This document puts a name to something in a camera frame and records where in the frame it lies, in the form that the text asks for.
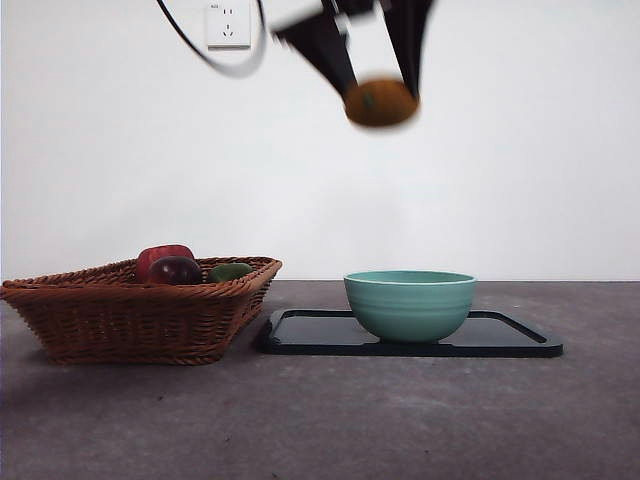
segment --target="ceramic bowl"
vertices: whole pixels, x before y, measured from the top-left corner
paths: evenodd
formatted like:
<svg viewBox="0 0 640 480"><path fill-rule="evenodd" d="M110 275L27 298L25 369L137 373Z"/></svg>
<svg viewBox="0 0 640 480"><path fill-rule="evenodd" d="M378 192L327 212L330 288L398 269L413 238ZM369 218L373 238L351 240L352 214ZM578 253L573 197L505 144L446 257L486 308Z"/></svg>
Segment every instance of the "ceramic bowl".
<svg viewBox="0 0 640 480"><path fill-rule="evenodd" d="M476 279L450 272L396 270L344 277L356 320L390 342L435 342L467 318Z"/></svg>

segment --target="gray tabletop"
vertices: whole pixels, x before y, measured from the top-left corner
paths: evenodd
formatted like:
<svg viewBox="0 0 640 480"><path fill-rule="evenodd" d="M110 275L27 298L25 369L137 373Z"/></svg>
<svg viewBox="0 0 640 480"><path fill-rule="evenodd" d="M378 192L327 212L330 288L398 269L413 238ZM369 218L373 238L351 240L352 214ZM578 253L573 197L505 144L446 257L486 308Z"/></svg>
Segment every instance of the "gray tabletop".
<svg viewBox="0 0 640 480"><path fill-rule="evenodd" d="M478 285L474 308L563 337L551 359L278 356L281 308L341 282L274 282L211 365L49 364L2 307L2 472L58 479L638 479L640 283Z"/></svg>

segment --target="wicker basket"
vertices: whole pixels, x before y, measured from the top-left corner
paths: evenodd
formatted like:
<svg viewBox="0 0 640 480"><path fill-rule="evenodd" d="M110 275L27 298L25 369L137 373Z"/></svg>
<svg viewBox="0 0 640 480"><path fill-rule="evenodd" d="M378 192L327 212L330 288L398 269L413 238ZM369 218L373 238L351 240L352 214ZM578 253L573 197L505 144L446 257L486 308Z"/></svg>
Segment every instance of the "wicker basket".
<svg viewBox="0 0 640 480"><path fill-rule="evenodd" d="M203 275L228 262L248 263L254 271L218 284L136 284L136 260L125 260L5 281L0 298L16 309L58 364L203 365L222 358L235 335L260 313L282 263L267 257L196 261Z"/></svg>

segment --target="bowl rim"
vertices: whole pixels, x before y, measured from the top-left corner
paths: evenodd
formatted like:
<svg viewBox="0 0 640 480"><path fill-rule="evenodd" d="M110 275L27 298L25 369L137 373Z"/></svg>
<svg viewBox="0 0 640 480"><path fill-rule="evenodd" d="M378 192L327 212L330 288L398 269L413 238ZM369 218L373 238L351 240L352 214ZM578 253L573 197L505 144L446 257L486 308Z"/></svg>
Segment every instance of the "bowl rim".
<svg viewBox="0 0 640 480"><path fill-rule="evenodd" d="M391 282L383 280L364 280L361 278L353 278L353 275L362 275L367 273L438 273L446 275L456 275L461 277L461 280L454 280L452 282ZM465 283L475 283L477 280L473 275L466 273L447 272L441 270L366 270L362 272L352 272L343 277L343 280L356 282L356 283L370 283L374 285L461 285Z"/></svg>

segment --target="electrical outlet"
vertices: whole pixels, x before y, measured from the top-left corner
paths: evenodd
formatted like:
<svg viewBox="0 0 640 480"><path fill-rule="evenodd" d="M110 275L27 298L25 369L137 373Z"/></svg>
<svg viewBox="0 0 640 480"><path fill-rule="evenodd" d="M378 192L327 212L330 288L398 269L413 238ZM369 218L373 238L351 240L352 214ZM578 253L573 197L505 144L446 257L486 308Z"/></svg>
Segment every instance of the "electrical outlet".
<svg viewBox="0 0 640 480"><path fill-rule="evenodd" d="M218 0L205 15L209 50L251 47L251 0Z"/></svg>

